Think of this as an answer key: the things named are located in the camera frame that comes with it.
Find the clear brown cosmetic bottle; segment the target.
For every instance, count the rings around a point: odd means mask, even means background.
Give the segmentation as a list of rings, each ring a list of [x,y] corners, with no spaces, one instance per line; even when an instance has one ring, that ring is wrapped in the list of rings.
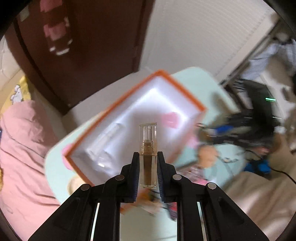
[[[139,183],[142,188],[156,189],[158,153],[157,124],[142,124],[139,130]]]

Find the cream fleece blanket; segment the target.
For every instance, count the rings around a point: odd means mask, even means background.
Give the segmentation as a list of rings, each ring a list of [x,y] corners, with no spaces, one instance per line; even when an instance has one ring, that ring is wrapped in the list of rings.
[[[226,194],[252,219],[269,240],[276,240],[295,213],[295,156],[280,149],[270,157],[271,180],[249,172],[238,174]]]

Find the dark brown wooden door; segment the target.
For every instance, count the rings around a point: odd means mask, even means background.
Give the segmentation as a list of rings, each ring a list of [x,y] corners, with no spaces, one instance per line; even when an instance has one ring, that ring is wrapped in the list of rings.
[[[25,4],[5,37],[16,62],[61,114],[129,74],[139,71],[154,1],[63,1],[70,44],[58,55],[44,33],[43,1]]]

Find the yellow cartoon pillow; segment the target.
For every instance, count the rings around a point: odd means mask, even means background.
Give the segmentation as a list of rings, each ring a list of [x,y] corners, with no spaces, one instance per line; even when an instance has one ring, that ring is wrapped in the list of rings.
[[[10,106],[27,100],[32,100],[32,97],[29,90],[28,79],[26,76],[23,76],[12,88],[11,92],[6,96],[6,99],[1,104],[1,114],[4,113]]]

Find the pink bed quilt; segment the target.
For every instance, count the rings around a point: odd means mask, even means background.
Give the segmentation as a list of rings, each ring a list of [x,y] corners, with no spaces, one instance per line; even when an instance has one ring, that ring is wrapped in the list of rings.
[[[1,211],[21,240],[60,206],[45,176],[45,157],[58,142],[46,112],[33,100],[1,114]]]

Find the orange white cardboard box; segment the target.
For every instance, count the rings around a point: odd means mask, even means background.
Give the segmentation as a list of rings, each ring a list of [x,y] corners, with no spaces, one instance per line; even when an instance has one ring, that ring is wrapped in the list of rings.
[[[167,161],[175,161],[206,110],[188,89],[159,70],[104,111],[74,142],[65,158],[85,183],[102,184],[119,174],[121,168],[131,162],[133,154],[140,151],[140,125],[156,123],[158,150],[163,152]],[[179,115],[178,128],[163,125],[163,115],[170,112]],[[92,161],[86,148],[113,123],[121,123],[125,129],[111,141],[97,161]]]

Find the brown plush toy keychain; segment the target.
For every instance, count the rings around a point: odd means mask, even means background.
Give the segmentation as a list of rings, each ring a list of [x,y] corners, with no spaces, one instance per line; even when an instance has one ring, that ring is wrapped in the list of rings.
[[[201,145],[197,149],[197,166],[200,169],[211,168],[218,159],[218,151],[214,146]]]

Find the white tube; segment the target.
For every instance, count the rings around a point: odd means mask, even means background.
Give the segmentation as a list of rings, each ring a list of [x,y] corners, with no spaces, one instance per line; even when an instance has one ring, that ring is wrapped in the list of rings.
[[[125,129],[121,123],[113,123],[101,132],[95,140],[86,148],[86,153],[92,161],[97,161],[104,149],[118,137]]]

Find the pink heart shaped object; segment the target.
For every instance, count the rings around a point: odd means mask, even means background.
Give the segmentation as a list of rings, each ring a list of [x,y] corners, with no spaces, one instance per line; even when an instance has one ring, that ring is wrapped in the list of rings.
[[[178,128],[180,117],[175,112],[165,113],[162,117],[162,122],[167,128]]]

